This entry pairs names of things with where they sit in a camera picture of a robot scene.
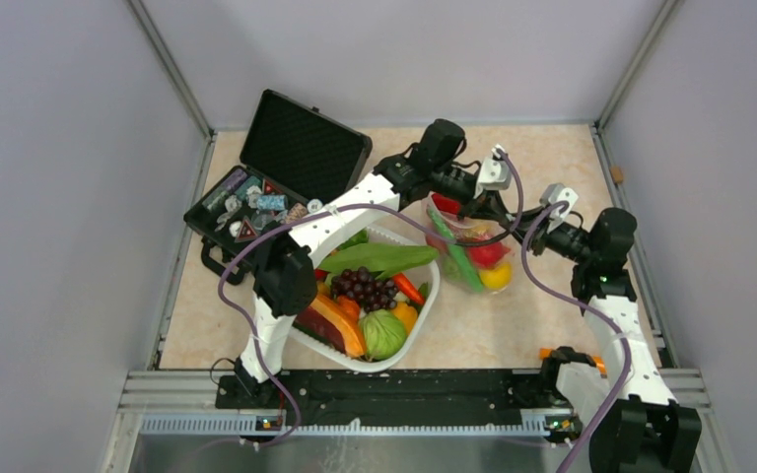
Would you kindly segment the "small red toy tomato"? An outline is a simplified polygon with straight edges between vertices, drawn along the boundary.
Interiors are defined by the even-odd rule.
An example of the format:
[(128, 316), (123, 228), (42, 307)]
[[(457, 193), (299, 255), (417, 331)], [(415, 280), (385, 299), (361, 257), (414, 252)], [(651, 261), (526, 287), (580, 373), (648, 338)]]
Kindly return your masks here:
[(448, 197), (443, 196), (440, 193), (432, 193), (431, 199), (434, 206), (443, 213), (456, 216), (462, 208), (462, 205)]

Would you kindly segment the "red toy bell pepper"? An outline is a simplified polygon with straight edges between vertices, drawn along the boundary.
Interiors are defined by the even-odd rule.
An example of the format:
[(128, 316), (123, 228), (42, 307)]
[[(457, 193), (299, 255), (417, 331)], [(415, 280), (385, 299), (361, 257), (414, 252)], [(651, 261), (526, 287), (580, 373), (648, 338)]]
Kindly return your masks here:
[(482, 269), (501, 263), (511, 254), (511, 249), (496, 241), (481, 246), (466, 246), (465, 252), (471, 264), (477, 269)]

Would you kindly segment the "clear zip top bag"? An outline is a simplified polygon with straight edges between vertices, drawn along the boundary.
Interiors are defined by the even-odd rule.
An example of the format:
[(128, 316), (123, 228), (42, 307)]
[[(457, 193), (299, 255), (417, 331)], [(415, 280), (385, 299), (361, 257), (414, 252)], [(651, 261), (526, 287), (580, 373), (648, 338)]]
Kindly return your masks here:
[(499, 293), (513, 281), (513, 247), (495, 240), (500, 229), (482, 220), (459, 218), (458, 202), (433, 193), (422, 203), (427, 245), (439, 253), (447, 279), (473, 294)]

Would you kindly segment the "green toy cucumber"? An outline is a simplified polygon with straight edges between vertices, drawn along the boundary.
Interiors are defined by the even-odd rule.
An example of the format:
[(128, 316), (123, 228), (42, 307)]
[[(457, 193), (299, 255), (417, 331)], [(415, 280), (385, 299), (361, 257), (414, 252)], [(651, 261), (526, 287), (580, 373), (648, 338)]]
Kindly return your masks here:
[(465, 250), (454, 242), (455, 238), (447, 221), (435, 207), (428, 207), (426, 214), (433, 223), (436, 232), (447, 241), (447, 254), (455, 263), (457, 271), (464, 284), (472, 292), (482, 292), (484, 286), (482, 285), (478, 272), (467, 257)]

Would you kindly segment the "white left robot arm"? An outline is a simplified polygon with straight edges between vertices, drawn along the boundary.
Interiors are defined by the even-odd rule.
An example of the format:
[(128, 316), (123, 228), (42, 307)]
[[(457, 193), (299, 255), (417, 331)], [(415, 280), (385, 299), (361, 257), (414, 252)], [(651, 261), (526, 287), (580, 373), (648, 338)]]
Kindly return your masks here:
[(229, 267), (247, 263), (253, 282), (253, 307), (239, 310), (250, 335), (235, 363), (239, 393), (248, 404), (264, 407), (275, 398), (274, 377), (282, 367), (286, 339), (297, 314), (317, 294), (314, 269), (333, 249), (432, 192), (467, 205), (518, 181), (516, 167), (501, 146), (495, 146), (474, 173), (455, 164), (465, 144), (461, 127), (437, 119), (408, 150), (381, 159), (321, 210), (289, 225), (269, 225), (234, 257)]

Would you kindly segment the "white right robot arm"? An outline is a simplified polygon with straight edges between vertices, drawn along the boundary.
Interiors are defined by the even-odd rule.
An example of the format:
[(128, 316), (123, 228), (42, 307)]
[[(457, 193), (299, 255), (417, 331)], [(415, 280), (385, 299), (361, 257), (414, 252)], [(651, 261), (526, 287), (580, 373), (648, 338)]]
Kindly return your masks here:
[[(698, 412), (682, 406), (654, 362), (638, 316), (637, 295), (625, 265), (636, 218), (607, 208), (590, 231), (566, 217), (578, 195), (562, 183), (549, 185), (540, 211), (520, 238), (520, 261), (529, 281), (544, 293), (577, 306), (600, 348), (605, 369), (565, 361), (538, 379), (541, 398), (568, 402), (583, 423), (558, 466), (567, 472), (581, 453), (593, 472), (688, 472), (701, 437)], [(571, 294), (542, 283), (527, 254), (532, 244), (574, 261)]]

